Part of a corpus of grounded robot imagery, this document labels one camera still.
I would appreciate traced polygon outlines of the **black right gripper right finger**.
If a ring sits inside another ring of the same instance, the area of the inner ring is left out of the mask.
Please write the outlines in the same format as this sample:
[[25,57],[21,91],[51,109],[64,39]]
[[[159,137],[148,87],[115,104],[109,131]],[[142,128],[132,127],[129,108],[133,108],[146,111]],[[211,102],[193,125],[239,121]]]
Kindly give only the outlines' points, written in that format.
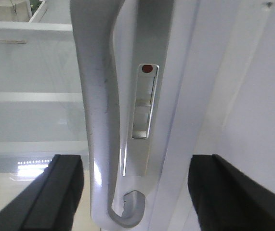
[[203,231],[275,231],[275,193],[217,154],[193,155],[188,190]]

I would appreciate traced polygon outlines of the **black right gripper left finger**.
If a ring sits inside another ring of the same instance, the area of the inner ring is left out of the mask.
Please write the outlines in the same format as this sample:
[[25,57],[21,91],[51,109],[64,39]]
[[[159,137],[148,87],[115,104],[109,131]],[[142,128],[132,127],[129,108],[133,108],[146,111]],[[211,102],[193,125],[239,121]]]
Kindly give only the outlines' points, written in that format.
[[0,231],[70,231],[83,191],[79,155],[55,155],[48,167],[0,211]]

